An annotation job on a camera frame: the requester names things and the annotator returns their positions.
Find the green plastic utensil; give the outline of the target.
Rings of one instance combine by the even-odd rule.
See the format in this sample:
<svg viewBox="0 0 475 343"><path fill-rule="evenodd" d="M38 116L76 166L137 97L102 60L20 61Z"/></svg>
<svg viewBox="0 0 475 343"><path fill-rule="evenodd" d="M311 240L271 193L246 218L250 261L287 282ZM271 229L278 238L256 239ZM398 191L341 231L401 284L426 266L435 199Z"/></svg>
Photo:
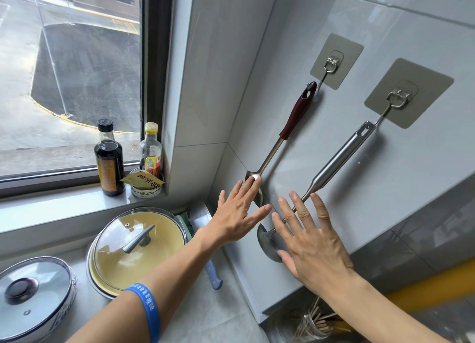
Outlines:
<svg viewBox="0 0 475 343"><path fill-rule="evenodd" d="M186 243L188 243L193 238L193 228L190 224L189 216L187 211L184 211L180 214L176 214L175 218L180 222L180 226L186 235Z"/></svg>

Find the large adhesive wall hook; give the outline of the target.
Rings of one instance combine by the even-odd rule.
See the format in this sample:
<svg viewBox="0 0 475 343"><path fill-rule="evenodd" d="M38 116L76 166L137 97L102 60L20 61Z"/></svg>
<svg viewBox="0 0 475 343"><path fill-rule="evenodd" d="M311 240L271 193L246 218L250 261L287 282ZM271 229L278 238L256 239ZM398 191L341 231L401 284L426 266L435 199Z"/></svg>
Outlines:
<svg viewBox="0 0 475 343"><path fill-rule="evenodd" d="M364 104L398 127L408 129L453 83L448 75L397 58Z"/></svg>

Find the stainless steel ladle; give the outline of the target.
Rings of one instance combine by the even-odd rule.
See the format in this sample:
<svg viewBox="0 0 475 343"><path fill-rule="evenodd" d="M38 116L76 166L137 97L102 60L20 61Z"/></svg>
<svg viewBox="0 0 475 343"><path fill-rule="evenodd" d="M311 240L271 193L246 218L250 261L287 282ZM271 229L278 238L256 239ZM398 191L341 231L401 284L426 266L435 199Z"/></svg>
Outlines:
<svg viewBox="0 0 475 343"><path fill-rule="evenodd" d="M341 169L341 167L349 160L350 157L358 150L358 148L373 133L377 125L366 121L359 129L348 139L348 141L337 151L337 153L325 164L325 166L313 178L312 183L304 196L302 202L311 196L312 193L322 189L333 178L333 176ZM282 260L277 253L278 247L273 241L273 235L276 229L267 231L262 224L257 227L257 239L263 253L272 261L281 263Z"/></svg>

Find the person's right forearm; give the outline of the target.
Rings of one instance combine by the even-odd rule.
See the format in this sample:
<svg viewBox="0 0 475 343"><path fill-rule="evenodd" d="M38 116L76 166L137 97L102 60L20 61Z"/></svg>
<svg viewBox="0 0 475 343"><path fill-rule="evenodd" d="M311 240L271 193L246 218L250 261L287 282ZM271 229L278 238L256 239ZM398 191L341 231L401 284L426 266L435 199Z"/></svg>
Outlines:
<svg viewBox="0 0 475 343"><path fill-rule="evenodd" d="M396 307L351 270L329 275L317 292L371 343L451 343Z"/></svg>

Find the yellow seasoning packet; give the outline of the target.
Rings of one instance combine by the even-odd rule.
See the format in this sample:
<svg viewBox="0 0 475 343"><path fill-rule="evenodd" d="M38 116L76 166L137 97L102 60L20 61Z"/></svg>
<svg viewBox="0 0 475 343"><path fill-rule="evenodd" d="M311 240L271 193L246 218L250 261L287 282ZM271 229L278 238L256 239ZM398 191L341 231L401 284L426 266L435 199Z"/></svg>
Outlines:
<svg viewBox="0 0 475 343"><path fill-rule="evenodd" d="M120 181L138 190L152 190L164 184L160 178L143 170L131 172Z"/></svg>

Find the bundle of wooden chopsticks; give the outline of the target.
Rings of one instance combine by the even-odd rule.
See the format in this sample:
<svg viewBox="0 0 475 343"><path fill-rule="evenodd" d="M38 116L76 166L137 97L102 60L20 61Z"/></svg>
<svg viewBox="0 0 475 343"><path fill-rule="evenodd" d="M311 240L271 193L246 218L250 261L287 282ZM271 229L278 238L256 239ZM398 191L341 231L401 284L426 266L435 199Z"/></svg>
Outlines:
<svg viewBox="0 0 475 343"><path fill-rule="evenodd" d="M324 340L332 334L351 332L345 323L337 318L337 313L329 313L319 296L309 308L304 310L294 332L292 343L310 343L315 340Z"/></svg>

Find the blue silicone wristband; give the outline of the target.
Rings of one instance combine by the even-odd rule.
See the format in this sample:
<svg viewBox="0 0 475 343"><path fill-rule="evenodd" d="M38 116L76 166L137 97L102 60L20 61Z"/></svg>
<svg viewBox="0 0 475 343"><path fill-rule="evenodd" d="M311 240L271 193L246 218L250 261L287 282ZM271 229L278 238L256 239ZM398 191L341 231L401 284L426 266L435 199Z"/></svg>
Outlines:
<svg viewBox="0 0 475 343"><path fill-rule="evenodd" d="M144 284L134 283L123 290L126 291L135 293L141 300L147 317L150 343L158 343L162 335L162 319L151 290Z"/></svg>

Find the person's left hand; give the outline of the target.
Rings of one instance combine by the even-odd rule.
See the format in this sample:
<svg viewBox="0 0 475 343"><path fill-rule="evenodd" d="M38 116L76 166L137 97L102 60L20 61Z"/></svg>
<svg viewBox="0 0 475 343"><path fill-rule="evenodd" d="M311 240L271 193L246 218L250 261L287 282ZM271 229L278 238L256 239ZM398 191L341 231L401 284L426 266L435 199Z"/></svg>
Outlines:
<svg viewBox="0 0 475 343"><path fill-rule="evenodd" d="M255 225L261 222L272 210L270 205L264 205L253 214L239 211L239 191L244 181L239 180L230 191L227 199L227 213L214 214L204 227L205 235L218 246L237 241L244 237Z"/></svg>

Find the clear glass jar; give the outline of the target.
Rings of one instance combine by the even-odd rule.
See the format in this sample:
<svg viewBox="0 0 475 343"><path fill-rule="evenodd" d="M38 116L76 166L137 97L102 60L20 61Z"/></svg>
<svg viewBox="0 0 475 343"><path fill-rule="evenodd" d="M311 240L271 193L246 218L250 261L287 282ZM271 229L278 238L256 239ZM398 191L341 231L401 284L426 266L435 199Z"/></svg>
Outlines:
<svg viewBox="0 0 475 343"><path fill-rule="evenodd" d="M264 328L270 343L292 343L294 332L304 310L306 308L295 308L273 317ZM310 343L318 343L320 341L322 340L315 340Z"/></svg>

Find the yellow gas pipe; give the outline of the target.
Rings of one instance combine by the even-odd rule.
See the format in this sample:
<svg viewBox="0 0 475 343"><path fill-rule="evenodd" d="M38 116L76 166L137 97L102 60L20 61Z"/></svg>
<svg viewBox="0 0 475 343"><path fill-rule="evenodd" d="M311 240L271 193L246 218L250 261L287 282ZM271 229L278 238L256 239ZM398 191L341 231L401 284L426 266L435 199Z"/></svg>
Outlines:
<svg viewBox="0 0 475 343"><path fill-rule="evenodd" d="M406 313L413 313L475 294L475 258L387 294Z"/></svg>

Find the clear bottle with yellow cap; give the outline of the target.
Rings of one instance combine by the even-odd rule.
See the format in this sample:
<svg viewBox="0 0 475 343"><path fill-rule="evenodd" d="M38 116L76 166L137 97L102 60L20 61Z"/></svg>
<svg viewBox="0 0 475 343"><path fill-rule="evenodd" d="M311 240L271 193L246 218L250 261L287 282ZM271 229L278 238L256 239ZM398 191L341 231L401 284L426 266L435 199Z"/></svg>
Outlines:
<svg viewBox="0 0 475 343"><path fill-rule="evenodd" d="M141 151L140 170L159 177L162 162L162 145L157 139L158 124L145 124L145 138L139 144Z"/></svg>

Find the small green-patterned bowl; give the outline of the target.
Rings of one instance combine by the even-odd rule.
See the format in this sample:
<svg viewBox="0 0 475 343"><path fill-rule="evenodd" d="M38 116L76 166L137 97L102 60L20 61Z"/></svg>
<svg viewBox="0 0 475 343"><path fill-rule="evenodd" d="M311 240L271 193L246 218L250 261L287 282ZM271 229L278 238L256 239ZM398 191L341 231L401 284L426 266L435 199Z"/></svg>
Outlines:
<svg viewBox="0 0 475 343"><path fill-rule="evenodd" d="M139 172L140 169L137 167L135 168L134 170L131 171L131 173L136 173L136 172ZM164 175L163 175L163 172L160 171L159 172L159 178L164 181ZM162 191L163 187L164 187L164 184L160 185L159 187L156 187L154 189L150 189L150 190L143 190L143 189L138 189L138 188L135 188L133 186L130 186L131 188L131 192L134 196L138 197L138 198L152 198L152 197L155 197L155 196L158 196L159 193Z"/></svg>

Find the person's left forearm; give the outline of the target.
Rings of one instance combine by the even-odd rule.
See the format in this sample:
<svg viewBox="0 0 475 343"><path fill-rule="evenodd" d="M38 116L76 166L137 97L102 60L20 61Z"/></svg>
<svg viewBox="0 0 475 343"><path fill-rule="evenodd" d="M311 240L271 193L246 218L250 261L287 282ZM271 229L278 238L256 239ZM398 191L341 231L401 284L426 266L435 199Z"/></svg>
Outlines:
<svg viewBox="0 0 475 343"><path fill-rule="evenodd" d="M190 243L141 278L157 303L162 331L219 246L199 229ZM147 317L139 297L122 292L67 343L150 343Z"/></svg>

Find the white window sill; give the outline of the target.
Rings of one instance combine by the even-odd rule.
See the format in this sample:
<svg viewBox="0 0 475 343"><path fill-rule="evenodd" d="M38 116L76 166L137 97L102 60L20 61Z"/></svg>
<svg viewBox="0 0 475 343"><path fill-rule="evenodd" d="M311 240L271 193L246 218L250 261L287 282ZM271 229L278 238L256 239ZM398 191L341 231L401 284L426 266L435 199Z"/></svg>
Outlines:
<svg viewBox="0 0 475 343"><path fill-rule="evenodd" d="M210 190L210 186L185 184L175 190L161 191L152 198L139 198L130 188L120 196L106 196L98 185L93 184L18 196L0 201L0 234L113 210L125 212L138 207L154 207L175 212L195 200L206 199Z"/></svg>

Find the dark window frame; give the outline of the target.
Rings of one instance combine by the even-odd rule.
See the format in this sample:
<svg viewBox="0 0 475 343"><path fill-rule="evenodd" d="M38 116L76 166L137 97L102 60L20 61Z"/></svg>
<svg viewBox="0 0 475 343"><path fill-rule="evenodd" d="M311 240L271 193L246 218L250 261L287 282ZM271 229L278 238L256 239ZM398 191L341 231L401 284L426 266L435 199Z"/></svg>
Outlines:
<svg viewBox="0 0 475 343"><path fill-rule="evenodd" d="M173 0L138 22L44 0L0 0L0 199L99 184L97 121L110 119L124 172L146 122L162 137Z"/></svg>

